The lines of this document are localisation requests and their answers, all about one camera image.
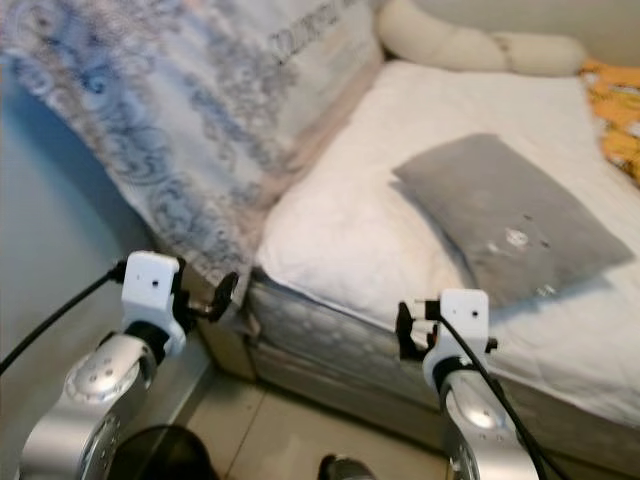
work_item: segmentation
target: gray wall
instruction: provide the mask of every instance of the gray wall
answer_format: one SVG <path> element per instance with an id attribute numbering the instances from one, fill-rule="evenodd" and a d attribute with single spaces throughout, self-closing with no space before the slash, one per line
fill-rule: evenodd
<path id="1" fill-rule="evenodd" d="M 2 79 L 0 352 L 102 275 L 115 259 L 149 248 L 137 215 L 98 162 L 48 109 Z M 121 319 L 118 286 L 103 287 L 49 330 L 2 378 L 0 478 L 12 478 L 36 420 L 65 373 Z M 163 365 L 140 425 L 165 422 L 208 365 L 197 339 Z"/>
<path id="2" fill-rule="evenodd" d="M 640 66 L 640 0 L 414 1 L 466 26 L 572 35 L 602 61 Z"/>

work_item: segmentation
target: orange patterned fabric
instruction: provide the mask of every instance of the orange patterned fabric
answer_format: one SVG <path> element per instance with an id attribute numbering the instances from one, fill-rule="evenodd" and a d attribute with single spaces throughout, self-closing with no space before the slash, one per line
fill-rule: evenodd
<path id="1" fill-rule="evenodd" d="M 588 60 L 580 74 L 607 160 L 640 183 L 640 68 Z"/>

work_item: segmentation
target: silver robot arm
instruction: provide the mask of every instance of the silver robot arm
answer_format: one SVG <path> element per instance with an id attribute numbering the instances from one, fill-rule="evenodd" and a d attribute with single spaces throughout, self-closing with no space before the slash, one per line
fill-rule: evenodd
<path id="1" fill-rule="evenodd" d="M 123 428 L 143 405 L 166 355 L 179 355 L 195 317 L 217 320 L 237 275 L 216 289 L 211 306 L 188 304 L 184 262 L 151 252 L 127 260 L 123 333 L 111 334 L 67 374 L 60 398 L 29 435 L 16 478 L 103 480 Z"/>
<path id="2" fill-rule="evenodd" d="M 396 323 L 400 357 L 422 361 L 424 378 L 440 397 L 446 419 L 444 448 L 454 478 L 538 480 L 509 415 L 451 332 L 437 321 L 446 318 L 486 366 L 486 354 L 497 348 L 497 342 L 489 338 L 486 293 L 445 290 L 439 301 L 426 302 L 425 318 L 436 320 L 426 350 L 411 340 L 414 319 L 406 304 L 400 304 Z"/>

